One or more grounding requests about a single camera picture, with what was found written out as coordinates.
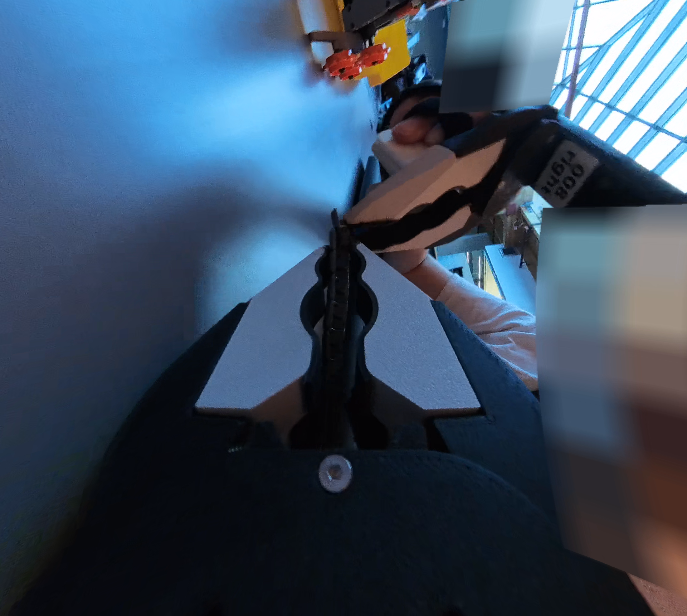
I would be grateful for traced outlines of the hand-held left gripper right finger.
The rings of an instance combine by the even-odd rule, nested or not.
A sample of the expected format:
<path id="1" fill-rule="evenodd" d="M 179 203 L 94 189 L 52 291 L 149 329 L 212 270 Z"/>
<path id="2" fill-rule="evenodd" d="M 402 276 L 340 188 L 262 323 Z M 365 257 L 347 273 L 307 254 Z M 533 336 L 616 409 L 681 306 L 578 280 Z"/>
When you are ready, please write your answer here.
<path id="1" fill-rule="evenodd" d="M 372 412 L 385 426 L 480 409 L 431 299 L 362 244 L 362 286 L 372 296 L 364 364 L 373 382 Z"/>

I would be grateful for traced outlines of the grey desk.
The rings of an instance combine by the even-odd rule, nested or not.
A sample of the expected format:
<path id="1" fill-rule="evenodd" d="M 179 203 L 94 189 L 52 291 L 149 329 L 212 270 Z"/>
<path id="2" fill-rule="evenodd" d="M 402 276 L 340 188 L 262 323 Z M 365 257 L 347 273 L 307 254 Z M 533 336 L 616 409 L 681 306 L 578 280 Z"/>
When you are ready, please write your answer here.
<path id="1" fill-rule="evenodd" d="M 326 241 L 372 142 L 317 0 L 1 0 L 1 614 L 144 391 Z"/>

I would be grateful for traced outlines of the person's right forearm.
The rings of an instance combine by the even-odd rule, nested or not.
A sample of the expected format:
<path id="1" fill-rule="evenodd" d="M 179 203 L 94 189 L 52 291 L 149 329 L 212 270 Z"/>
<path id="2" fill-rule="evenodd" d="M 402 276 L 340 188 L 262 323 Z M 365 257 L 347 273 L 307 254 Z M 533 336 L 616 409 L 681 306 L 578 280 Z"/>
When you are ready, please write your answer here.
<path id="1" fill-rule="evenodd" d="M 452 279 L 452 274 L 437 262 L 427 249 L 386 252 L 381 258 L 433 301 Z"/>

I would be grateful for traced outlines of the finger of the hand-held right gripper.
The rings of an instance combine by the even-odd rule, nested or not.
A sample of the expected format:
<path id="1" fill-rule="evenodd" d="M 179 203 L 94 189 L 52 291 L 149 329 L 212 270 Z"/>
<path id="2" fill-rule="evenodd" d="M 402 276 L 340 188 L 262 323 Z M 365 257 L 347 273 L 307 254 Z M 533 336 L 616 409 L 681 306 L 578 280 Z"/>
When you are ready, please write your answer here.
<path id="1" fill-rule="evenodd" d="M 482 214 L 466 198 L 440 198 L 397 221 L 355 225 L 355 239 L 376 253 L 429 249 L 479 225 Z"/>
<path id="2" fill-rule="evenodd" d="M 499 140 L 457 157 L 440 145 L 400 145 L 376 140 L 372 153 L 389 173 L 344 216 L 348 225 L 398 222 L 408 213 L 434 203 L 454 189 L 468 189 L 482 181 L 495 165 L 505 145 Z"/>

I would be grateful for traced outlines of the thin red rod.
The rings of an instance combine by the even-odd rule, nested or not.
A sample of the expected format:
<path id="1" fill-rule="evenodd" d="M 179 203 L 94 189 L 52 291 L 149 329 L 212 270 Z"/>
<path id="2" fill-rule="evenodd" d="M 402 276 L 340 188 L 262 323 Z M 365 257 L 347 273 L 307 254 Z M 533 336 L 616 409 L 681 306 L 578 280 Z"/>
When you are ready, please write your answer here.
<path id="1" fill-rule="evenodd" d="M 571 119 L 571 111 L 574 104 L 574 97 L 576 95 L 577 80 L 579 76 L 580 68 L 580 58 L 583 49 L 583 40 L 585 36 L 585 30 L 588 22 L 589 9 L 591 6 L 591 0 L 584 0 L 580 15 L 580 27 L 579 36 L 574 49 L 574 62 L 570 73 L 570 87 L 565 104 L 564 114 L 565 117 Z"/>

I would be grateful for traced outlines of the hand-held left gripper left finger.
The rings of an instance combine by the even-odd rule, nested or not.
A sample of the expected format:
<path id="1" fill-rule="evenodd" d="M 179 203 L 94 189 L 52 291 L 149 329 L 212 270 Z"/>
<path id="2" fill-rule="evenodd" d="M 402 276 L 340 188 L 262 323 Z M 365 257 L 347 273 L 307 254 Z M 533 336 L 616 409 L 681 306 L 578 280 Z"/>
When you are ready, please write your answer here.
<path id="1" fill-rule="evenodd" d="M 305 414 L 303 387 L 322 340 L 318 248 L 256 294 L 195 404 L 198 413 L 270 422 L 288 444 Z"/>

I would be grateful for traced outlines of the person's right hand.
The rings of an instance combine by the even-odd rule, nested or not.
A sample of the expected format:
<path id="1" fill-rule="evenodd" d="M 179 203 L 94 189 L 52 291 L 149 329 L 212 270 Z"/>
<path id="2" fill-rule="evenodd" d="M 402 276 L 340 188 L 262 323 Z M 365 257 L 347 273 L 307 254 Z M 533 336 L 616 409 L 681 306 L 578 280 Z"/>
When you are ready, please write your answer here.
<path id="1" fill-rule="evenodd" d="M 412 96 L 399 103 L 387 122 L 393 139 L 404 145 L 441 144 L 445 132 L 438 118 L 439 104 L 438 96 Z"/>

